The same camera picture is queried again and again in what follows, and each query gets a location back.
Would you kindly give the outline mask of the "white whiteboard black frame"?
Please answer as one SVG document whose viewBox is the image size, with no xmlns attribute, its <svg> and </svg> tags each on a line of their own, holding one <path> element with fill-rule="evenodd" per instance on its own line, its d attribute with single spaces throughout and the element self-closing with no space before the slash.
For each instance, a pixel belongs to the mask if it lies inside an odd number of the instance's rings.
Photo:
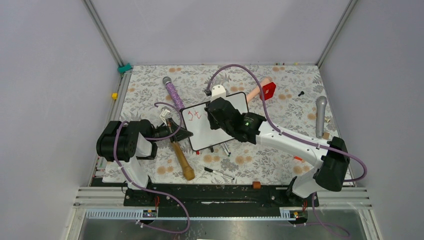
<svg viewBox="0 0 424 240">
<path fill-rule="evenodd" d="M 211 129 L 205 110 L 208 103 L 204 101 L 181 109 L 185 128 L 192 133 L 188 139 L 191 149 L 195 152 L 234 139 L 222 129 Z"/>
</svg>

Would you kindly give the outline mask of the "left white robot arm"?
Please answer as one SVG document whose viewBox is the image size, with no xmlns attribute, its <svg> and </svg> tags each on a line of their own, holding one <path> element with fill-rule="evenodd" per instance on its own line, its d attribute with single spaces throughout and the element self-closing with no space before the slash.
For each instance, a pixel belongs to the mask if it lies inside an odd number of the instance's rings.
<svg viewBox="0 0 424 240">
<path fill-rule="evenodd" d="M 149 120 L 110 121 L 96 143 L 96 152 L 108 162 L 115 163 L 127 183 L 127 187 L 137 190 L 136 199 L 144 206 L 155 200 L 149 174 L 141 166 L 141 160 L 154 160 L 157 156 L 157 142 L 170 140 L 172 149 L 181 166 L 186 180 L 195 178 L 195 172 L 187 161 L 179 142 L 193 136 L 193 133 L 177 124 L 172 118 L 155 127 Z"/>
</svg>

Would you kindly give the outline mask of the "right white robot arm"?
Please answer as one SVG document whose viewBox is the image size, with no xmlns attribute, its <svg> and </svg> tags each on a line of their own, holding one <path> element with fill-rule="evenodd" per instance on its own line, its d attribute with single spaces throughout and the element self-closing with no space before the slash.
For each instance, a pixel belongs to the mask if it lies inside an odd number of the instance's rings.
<svg viewBox="0 0 424 240">
<path fill-rule="evenodd" d="M 320 190 L 342 190 L 350 158 L 344 154 L 346 145 L 341 138 L 326 141 L 290 130 L 279 130 L 264 116 L 253 112 L 240 113 L 222 97 L 208 103 L 205 111 L 211 129 L 221 129 L 242 143 L 284 151 L 312 165 L 310 171 L 295 176 L 287 187 L 286 198 L 291 205 L 301 205 L 311 194 Z"/>
</svg>

